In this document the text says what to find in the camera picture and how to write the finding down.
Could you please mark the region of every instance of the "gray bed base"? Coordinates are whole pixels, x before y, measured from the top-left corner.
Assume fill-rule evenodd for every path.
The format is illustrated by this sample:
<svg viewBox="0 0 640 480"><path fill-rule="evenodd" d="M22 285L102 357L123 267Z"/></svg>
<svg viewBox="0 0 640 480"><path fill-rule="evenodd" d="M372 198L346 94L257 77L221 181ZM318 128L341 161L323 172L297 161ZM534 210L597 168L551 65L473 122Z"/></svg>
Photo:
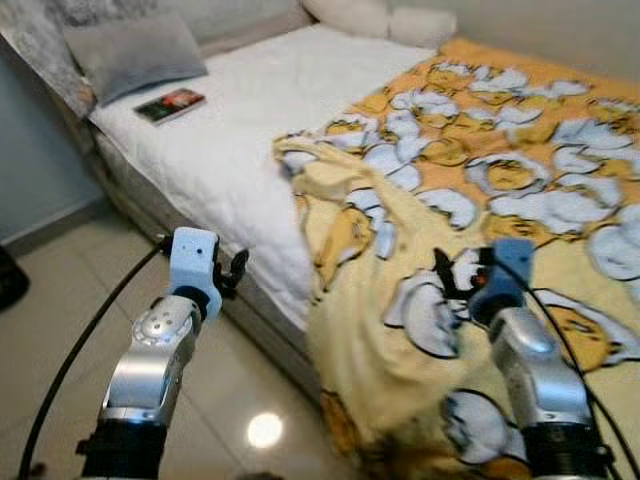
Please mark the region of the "gray bed base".
<svg viewBox="0 0 640 480"><path fill-rule="evenodd" d="M137 172L103 133L95 128L92 133L97 152L89 155L89 165L118 211L149 238L178 226L197 226ZM220 254L228 264L230 259L222 249ZM314 406L320 407L320 384L307 355L304 332L286 319L251 275L240 282L236 299L225 300L223 312Z"/></svg>

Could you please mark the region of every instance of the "gray pillow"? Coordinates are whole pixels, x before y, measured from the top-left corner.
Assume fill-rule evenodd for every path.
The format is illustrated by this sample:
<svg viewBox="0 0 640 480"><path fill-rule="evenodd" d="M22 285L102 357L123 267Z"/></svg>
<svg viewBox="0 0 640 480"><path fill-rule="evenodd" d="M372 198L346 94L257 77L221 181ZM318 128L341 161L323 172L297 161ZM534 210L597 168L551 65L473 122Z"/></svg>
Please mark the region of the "gray pillow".
<svg viewBox="0 0 640 480"><path fill-rule="evenodd" d="M65 28L64 36L101 104L144 85L207 73L176 13Z"/></svg>

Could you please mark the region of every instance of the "wall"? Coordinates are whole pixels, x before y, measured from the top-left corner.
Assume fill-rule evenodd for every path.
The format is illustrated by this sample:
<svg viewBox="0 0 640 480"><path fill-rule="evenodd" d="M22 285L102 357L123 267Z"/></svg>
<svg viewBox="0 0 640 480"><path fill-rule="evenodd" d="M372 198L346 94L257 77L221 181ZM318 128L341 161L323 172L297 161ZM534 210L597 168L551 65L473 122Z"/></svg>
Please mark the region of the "wall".
<svg viewBox="0 0 640 480"><path fill-rule="evenodd" d="M640 0L390 0L453 10L467 37L640 81Z"/></svg>
<svg viewBox="0 0 640 480"><path fill-rule="evenodd" d="M101 195L44 87L0 39L0 243Z"/></svg>

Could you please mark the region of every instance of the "yellow blanket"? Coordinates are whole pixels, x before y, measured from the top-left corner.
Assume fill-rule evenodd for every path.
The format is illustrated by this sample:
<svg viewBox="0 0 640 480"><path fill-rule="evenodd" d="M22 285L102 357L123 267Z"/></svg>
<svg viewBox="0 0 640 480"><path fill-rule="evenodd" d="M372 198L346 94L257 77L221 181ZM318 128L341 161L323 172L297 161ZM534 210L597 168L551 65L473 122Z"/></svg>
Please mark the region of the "yellow blanket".
<svg viewBox="0 0 640 480"><path fill-rule="evenodd" d="M487 333L443 282L469 291L476 249L508 236L535 243L533 287L640 452L639 126L637 86L459 39L274 142L314 259L308 339L342 451L392 438L410 452L387 458L392 478L526 478Z"/></svg>

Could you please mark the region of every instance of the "white bedsheet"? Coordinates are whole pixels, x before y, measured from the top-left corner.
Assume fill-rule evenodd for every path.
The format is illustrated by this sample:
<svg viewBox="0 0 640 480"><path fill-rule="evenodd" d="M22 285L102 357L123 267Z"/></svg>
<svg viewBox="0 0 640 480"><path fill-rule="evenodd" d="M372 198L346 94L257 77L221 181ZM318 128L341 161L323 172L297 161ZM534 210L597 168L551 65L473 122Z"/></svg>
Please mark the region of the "white bedsheet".
<svg viewBox="0 0 640 480"><path fill-rule="evenodd" d="M215 230L225 251L249 248L250 273L304 329L310 256L271 141L321 127L433 53L315 25L212 57L208 76L128 95L90 118L174 207ZM133 113L178 87L207 104L158 127Z"/></svg>

